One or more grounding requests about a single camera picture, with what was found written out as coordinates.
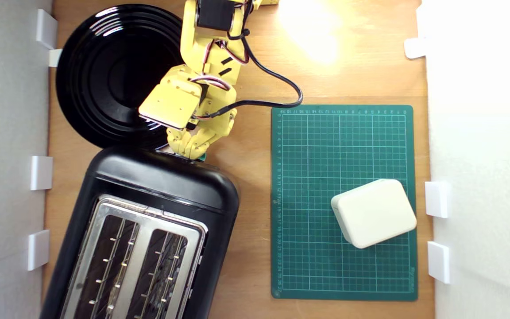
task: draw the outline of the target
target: wooden table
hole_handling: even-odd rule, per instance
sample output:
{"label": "wooden table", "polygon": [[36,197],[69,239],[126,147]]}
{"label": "wooden table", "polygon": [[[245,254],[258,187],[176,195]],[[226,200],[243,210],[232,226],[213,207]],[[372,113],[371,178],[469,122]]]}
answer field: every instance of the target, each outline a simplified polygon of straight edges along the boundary
{"label": "wooden table", "polygon": [[[55,0],[58,45],[91,14],[122,0]],[[184,0],[144,0],[182,16]],[[281,0],[249,18],[249,43],[263,64],[298,83],[305,103],[399,103],[414,107],[419,255],[419,299],[414,303],[277,300],[270,294],[270,112],[239,109],[231,135],[209,151],[209,162],[239,177],[242,202],[211,308],[214,319],[434,317],[433,280],[426,242],[432,223],[425,214],[429,179],[427,88],[424,61],[409,61],[403,40],[416,35],[420,0]],[[239,99],[295,97],[291,89],[250,63],[237,84]],[[83,175],[99,151],[67,123],[58,106],[54,70],[50,84],[49,153],[54,185],[46,198],[50,263],[44,290],[69,222]]]}

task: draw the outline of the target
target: white box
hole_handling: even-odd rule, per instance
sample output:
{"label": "white box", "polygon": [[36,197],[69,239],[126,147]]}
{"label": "white box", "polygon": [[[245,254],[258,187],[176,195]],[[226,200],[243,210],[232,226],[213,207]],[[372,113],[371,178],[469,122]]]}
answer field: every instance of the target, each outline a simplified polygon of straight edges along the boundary
{"label": "white box", "polygon": [[344,238],[366,248],[417,226],[405,189],[396,179],[379,179],[332,198]]}

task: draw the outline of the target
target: toaster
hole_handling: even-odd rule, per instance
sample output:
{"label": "toaster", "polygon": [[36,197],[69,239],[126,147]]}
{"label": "toaster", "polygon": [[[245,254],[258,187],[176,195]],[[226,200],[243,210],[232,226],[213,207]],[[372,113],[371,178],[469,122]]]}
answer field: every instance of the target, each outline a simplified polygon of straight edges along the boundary
{"label": "toaster", "polygon": [[132,147],[86,174],[40,319],[205,319],[239,208],[216,167]]}

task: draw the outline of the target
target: red and white wire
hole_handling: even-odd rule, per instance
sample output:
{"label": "red and white wire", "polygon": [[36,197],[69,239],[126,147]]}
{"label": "red and white wire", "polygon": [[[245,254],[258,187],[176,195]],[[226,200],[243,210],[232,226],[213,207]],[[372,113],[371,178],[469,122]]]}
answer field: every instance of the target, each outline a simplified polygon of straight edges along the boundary
{"label": "red and white wire", "polygon": [[194,83],[198,81],[205,81],[209,85],[217,86],[225,91],[229,91],[231,89],[231,85],[229,85],[226,81],[221,78],[214,77],[213,75],[200,75],[199,77],[190,79],[190,81]]}
{"label": "red and white wire", "polygon": [[231,57],[235,62],[241,65],[246,65],[247,63],[249,63],[249,55],[247,55],[247,52],[245,52],[245,57],[243,58],[243,60],[241,60],[239,57],[237,57],[237,55],[235,55],[233,52],[231,52],[231,50],[229,50],[226,41],[218,40],[216,44],[218,44],[221,49],[224,49],[225,52],[229,54],[229,57]]}

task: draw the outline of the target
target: green object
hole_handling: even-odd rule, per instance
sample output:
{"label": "green object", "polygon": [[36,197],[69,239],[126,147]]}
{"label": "green object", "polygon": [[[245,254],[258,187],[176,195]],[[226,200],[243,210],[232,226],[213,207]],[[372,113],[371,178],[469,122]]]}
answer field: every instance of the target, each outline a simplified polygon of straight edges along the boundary
{"label": "green object", "polygon": [[273,296],[416,300],[416,230],[357,249],[330,206],[336,194],[393,178],[416,208],[413,109],[301,105],[273,109],[272,127]]}

